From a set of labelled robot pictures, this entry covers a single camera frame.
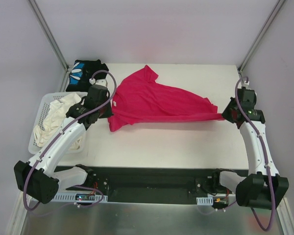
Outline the pink t shirt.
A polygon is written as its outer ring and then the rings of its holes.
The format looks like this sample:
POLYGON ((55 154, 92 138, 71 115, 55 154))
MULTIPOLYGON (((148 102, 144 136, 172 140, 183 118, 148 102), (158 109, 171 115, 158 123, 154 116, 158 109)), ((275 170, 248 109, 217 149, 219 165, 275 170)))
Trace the pink t shirt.
POLYGON ((223 120, 218 107, 206 97, 156 82, 158 74, 149 66, 126 77, 112 99, 111 132, 126 125, 154 122, 223 120))

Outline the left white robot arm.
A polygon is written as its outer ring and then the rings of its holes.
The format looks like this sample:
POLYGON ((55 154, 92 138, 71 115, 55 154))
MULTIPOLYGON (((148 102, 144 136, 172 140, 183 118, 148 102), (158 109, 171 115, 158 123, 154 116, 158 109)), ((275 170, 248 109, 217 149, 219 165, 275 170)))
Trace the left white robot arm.
POLYGON ((73 105, 48 143, 26 163, 18 161, 14 173, 18 189, 38 202, 49 203, 59 190, 79 186, 90 190, 94 171, 82 164, 57 172, 55 169, 72 144, 99 118, 112 115, 110 93, 105 85, 92 85, 86 96, 73 105))

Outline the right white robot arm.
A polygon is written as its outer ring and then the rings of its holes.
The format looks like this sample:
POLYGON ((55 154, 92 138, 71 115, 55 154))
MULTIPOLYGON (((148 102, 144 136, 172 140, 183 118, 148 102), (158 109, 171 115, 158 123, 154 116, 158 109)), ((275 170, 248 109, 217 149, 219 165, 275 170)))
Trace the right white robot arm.
POLYGON ((248 159, 248 175, 239 176, 231 170, 221 170, 211 180, 211 189, 222 193, 229 189, 236 194, 239 206, 267 209, 277 208, 289 188, 286 177, 280 176, 270 154, 264 114, 256 110, 254 90, 238 88, 235 97, 222 113, 222 117, 237 125, 243 137, 248 159))

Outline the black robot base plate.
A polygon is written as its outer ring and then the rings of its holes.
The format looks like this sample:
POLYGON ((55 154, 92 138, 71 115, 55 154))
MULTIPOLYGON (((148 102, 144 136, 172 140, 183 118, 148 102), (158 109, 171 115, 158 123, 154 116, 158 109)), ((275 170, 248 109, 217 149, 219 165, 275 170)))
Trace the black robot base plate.
POLYGON ((82 185, 100 190, 108 202, 194 205, 200 197, 223 199, 231 194, 217 186, 214 173, 212 169, 92 167, 82 185))

